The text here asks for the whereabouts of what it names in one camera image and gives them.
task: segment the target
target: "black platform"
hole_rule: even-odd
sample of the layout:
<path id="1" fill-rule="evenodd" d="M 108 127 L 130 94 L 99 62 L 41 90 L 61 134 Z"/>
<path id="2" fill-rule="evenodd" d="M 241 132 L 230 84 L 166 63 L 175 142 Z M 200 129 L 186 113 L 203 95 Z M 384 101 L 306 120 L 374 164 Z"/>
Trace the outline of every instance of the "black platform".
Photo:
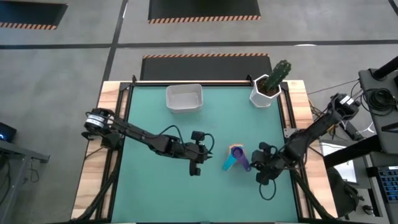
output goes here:
<path id="1" fill-rule="evenodd" d="M 257 0 L 150 0 L 149 23 L 261 19 Z"/>
<path id="2" fill-rule="evenodd" d="M 0 27 L 54 30 L 68 5 L 0 1 Z"/>
<path id="3" fill-rule="evenodd" d="M 245 80 L 271 71 L 267 54 L 147 55 L 141 80 Z"/>

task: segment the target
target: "gray floor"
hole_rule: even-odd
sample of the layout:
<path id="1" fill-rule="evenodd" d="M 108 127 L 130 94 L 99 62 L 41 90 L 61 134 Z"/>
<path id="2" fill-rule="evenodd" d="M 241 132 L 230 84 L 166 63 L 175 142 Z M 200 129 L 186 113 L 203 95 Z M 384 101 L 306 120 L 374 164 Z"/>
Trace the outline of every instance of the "gray floor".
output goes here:
<path id="1" fill-rule="evenodd" d="M 51 2 L 69 3 L 57 30 L 0 29 L 0 45 L 112 42 L 122 0 Z M 260 21 L 163 25 L 147 23 L 148 5 L 148 0 L 129 1 L 120 43 L 398 39 L 398 17 L 388 0 L 259 0 Z M 14 223 L 69 219 L 86 147 L 80 136 L 84 112 L 96 104 L 108 52 L 0 50 L 0 121 L 18 129 L 19 145 L 51 154 L 49 164 L 35 164 L 40 167 L 40 181 L 25 184 Z M 273 65 L 282 59 L 291 61 L 289 79 L 304 80 L 310 93 L 355 80 L 359 70 L 379 67 L 397 55 L 398 45 L 118 49 L 109 79 L 139 77 L 142 56 L 148 54 L 229 52 L 269 53 Z M 349 93 L 353 84 L 310 99 L 322 109 L 331 95 Z M 358 130 L 370 122 L 365 110 L 353 120 Z"/>
<path id="2" fill-rule="evenodd" d="M 259 0 L 259 21 L 148 24 L 148 0 L 127 6 L 120 43 L 397 39 L 387 0 Z"/>

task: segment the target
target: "electronic device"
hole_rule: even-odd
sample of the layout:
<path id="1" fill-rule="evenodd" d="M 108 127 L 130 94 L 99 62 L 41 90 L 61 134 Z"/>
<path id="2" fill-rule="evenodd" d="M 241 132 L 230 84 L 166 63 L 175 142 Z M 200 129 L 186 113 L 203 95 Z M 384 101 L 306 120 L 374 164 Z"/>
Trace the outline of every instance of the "electronic device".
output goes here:
<path id="1" fill-rule="evenodd" d="M 398 166 L 370 167 L 368 176 L 376 177 L 386 203 L 398 203 Z"/>
<path id="2" fill-rule="evenodd" d="M 11 142 L 14 139 L 17 130 L 0 122 L 0 141 Z"/>

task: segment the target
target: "white geometric planter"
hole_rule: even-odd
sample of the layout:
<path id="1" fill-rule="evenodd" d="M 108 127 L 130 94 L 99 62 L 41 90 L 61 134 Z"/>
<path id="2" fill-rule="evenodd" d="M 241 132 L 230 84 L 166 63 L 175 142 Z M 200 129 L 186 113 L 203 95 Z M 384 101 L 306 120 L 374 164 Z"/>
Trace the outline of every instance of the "white geometric planter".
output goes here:
<path id="1" fill-rule="evenodd" d="M 254 80 L 253 90 L 250 94 L 250 101 L 256 108 L 269 107 L 271 103 L 280 95 L 280 85 L 278 85 L 278 92 L 273 96 L 267 96 L 258 91 L 257 82 L 259 82 L 264 77 L 268 77 L 268 75 L 262 75 L 261 77 Z"/>

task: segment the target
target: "floor panel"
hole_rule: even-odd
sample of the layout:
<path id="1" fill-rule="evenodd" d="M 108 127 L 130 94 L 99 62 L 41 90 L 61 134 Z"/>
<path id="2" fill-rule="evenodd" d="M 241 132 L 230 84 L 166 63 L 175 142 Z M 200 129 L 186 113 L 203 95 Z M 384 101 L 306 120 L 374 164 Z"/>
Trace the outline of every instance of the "floor panel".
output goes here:
<path id="1" fill-rule="evenodd" d="M 130 1 L 120 43 L 398 39 L 388 1 L 259 0 L 259 7 L 258 21 L 149 24 L 149 1 Z"/>
<path id="2" fill-rule="evenodd" d="M 355 80 L 360 70 L 380 67 L 394 58 L 396 52 L 398 45 L 119 49 L 116 52 L 110 80 L 131 80 L 132 75 L 139 78 L 142 57 L 145 55 L 268 53 L 272 66 L 280 60 L 289 60 L 292 63 L 292 71 L 287 79 L 304 80 L 307 92 L 311 93 Z M 349 93 L 354 84 L 321 91 L 310 95 L 310 99 L 322 109 L 329 102 L 331 95 L 338 92 Z M 361 109 L 353 120 L 353 124 L 359 130 L 366 129 L 370 122 L 370 114 L 364 109 Z"/>
<path id="3" fill-rule="evenodd" d="M 87 145 L 80 133 L 85 112 L 96 105 L 108 51 L 0 51 L 1 122 L 17 129 L 16 144 L 50 154 L 48 164 L 34 162 L 40 181 L 23 186 L 13 223 L 70 218 Z"/>
<path id="4" fill-rule="evenodd" d="M 68 4 L 68 9 L 57 29 L 0 28 L 0 45 L 109 44 L 112 42 L 122 0 L 49 2 Z"/>

